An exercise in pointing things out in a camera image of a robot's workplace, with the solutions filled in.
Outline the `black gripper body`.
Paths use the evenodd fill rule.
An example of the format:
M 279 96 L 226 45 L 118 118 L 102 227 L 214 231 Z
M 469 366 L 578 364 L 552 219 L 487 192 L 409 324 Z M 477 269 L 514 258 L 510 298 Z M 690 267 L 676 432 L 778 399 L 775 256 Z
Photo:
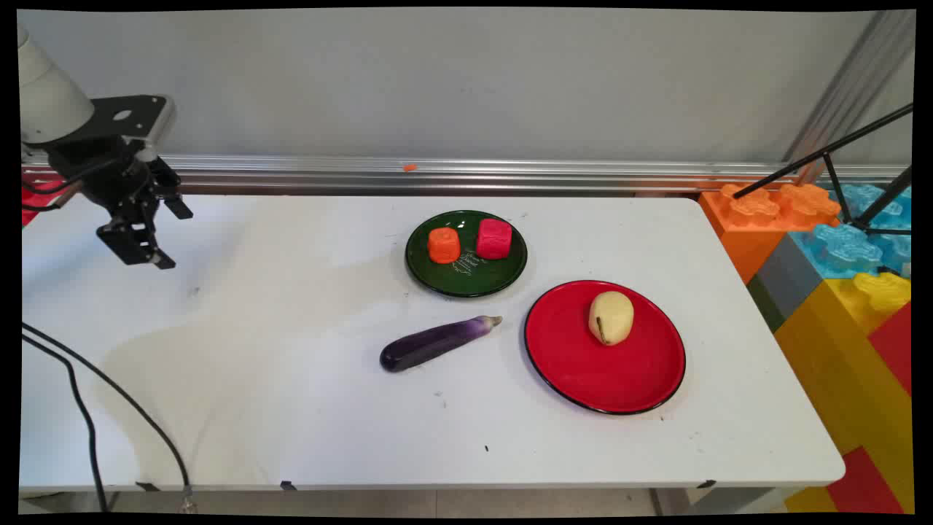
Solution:
M 49 163 L 66 182 L 110 216 L 120 207 L 157 207 L 164 203 L 155 193 L 149 163 L 157 156 L 143 141 L 101 137 L 53 144 Z

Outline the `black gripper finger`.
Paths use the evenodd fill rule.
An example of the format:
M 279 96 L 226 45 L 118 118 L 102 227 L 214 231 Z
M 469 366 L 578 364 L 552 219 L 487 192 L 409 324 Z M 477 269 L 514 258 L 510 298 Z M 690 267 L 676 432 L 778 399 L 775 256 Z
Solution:
M 159 247 L 155 236 L 156 212 L 157 207 L 120 207 L 96 235 L 124 265 L 173 269 L 176 262 Z
M 177 219 L 192 219 L 193 212 L 183 201 L 182 194 L 179 192 L 182 179 L 176 171 L 159 156 L 151 160 L 149 170 L 153 175 L 156 196 L 165 203 L 170 212 Z

